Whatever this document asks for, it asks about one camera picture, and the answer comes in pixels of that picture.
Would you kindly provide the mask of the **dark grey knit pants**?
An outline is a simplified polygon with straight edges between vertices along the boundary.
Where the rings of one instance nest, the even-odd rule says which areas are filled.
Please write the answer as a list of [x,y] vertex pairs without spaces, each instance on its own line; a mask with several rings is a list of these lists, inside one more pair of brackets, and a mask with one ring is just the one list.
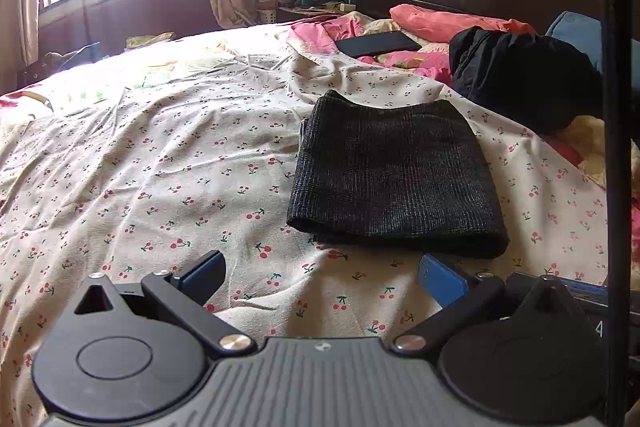
[[480,143],[446,100],[377,108],[322,95],[300,129],[286,222],[328,243],[473,259],[509,245]]

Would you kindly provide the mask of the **cream fleece blanket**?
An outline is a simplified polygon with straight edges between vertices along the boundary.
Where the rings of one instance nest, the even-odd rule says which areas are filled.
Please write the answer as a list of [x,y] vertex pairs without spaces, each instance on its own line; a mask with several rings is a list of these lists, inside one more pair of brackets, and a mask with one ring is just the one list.
[[555,136],[579,155],[578,169],[605,187],[604,122],[592,116],[577,116]]

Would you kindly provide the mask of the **black smartphone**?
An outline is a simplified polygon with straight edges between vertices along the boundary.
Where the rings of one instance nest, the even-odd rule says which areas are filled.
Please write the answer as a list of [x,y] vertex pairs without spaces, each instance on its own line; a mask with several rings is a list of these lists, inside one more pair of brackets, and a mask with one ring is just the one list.
[[419,43],[401,31],[381,32],[380,34],[343,39],[337,41],[335,45],[340,52],[352,58],[398,51],[416,52],[421,49]]

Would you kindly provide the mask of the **cherry print bed sheet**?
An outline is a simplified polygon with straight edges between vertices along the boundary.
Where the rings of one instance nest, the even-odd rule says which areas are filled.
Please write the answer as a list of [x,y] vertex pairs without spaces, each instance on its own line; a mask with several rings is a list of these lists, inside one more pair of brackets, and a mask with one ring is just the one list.
[[516,122],[402,69],[320,54],[282,26],[216,31],[60,72],[1,100],[1,421],[35,426],[32,361],[90,273],[227,260],[207,310],[255,338],[390,338],[437,307],[419,255],[326,246],[285,221],[299,127],[324,92],[446,100],[494,175],[510,244],[487,269],[603,284],[605,193]]

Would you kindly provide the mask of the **pink pillow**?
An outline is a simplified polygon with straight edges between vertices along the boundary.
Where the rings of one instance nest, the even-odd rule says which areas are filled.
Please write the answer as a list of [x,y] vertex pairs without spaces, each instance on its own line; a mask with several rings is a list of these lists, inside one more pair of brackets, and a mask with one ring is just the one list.
[[473,14],[451,13],[400,4],[390,9],[390,18],[401,28],[429,42],[449,42],[458,32],[477,26],[485,30],[536,34],[535,28],[519,20],[502,20]]

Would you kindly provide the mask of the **blue pillow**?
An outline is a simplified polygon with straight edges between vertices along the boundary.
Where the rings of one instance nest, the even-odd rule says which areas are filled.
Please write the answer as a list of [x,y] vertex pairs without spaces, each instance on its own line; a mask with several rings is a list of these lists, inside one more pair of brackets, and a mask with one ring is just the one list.
[[548,27],[546,36],[571,44],[589,57],[598,72],[603,72],[602,27],[595,18],[564,11]]

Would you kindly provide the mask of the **yellow cloth on bench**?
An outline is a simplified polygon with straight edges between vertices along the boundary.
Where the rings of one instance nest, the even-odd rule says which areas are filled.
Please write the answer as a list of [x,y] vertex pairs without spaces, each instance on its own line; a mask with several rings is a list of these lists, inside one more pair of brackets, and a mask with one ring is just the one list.
[[162,32],[155,36],[134,36],[126,39],[126,50],[134,50],[144,48],[145,46],[152,46],[152,44],[171,41],[176,38],[176,34],[173,31]]

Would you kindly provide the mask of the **dark bag by window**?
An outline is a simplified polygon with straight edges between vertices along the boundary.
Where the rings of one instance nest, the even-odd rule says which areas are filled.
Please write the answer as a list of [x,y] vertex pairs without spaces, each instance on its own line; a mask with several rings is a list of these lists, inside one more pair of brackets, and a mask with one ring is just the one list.
[[99,42],[87,44],[76,51],[66,54],[48,52],[38,61],[30,64],[18,73],[17,87],[25,88],[57,72],[63,72],[63,70],[71,69],[82,64],[96,63],[104,57],[105,54]]

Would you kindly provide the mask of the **black jacket on bed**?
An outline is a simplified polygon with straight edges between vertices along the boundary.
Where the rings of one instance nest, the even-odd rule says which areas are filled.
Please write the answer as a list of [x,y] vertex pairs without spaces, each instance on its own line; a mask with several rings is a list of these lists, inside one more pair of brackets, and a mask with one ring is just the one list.
[[547,36],[478,26],[449,43],[454,90],[540,135],[578,116],[603,117],[602,75],[571,44]]

